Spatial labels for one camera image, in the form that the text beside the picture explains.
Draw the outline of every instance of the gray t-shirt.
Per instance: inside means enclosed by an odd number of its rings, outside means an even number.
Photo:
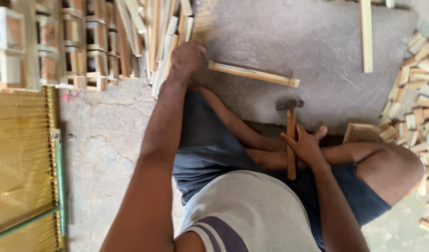
[[[252,171],[224,174],[196,193],[183,207],[180,235],[189,231],[207,252],[320,251],[296,194]]]

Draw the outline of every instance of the hammer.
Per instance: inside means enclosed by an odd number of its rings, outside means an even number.
[[[295,108],[301,108],[305,105],[303,100],[295,100],[290,99],[284,102],[278,102],[275,106],[277,110],[287,110],[288,122],[286,124],[287,135],[292,137],[294,140],[296,139],[296,114],[294,112]],[[296,179],[296,155],[290,146],[287,148],[288,150],[288,179],[295,180]]]

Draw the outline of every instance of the hammer head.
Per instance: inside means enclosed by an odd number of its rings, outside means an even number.
[[[295,109],[295,108],[301,108],[304,105],[305,105],[305,102],[303,100],[290,99],[290,100],[285,100],[283,102],[277,102],[277,105],[275,105],[275,109],[276,110]]]

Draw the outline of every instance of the wooden hammer handle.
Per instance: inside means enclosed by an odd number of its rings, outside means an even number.
[[[288,109],[287,135],[296,139],[296,114],[293,109]],[[296,179],[296,154],[288,145],[288,179]]]

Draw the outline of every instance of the man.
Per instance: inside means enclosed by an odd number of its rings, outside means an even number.
[[[204,48],[184,43],[152,113],[132,180],[101,251],[368,251],[360,226],[399,201],[423,174],[403,147],[348,143],[320,149],[257,134],[210,91],[188,86]],[[302,161],[286,179],[286,147]],[[184,204],[173,239],[174,175]]]

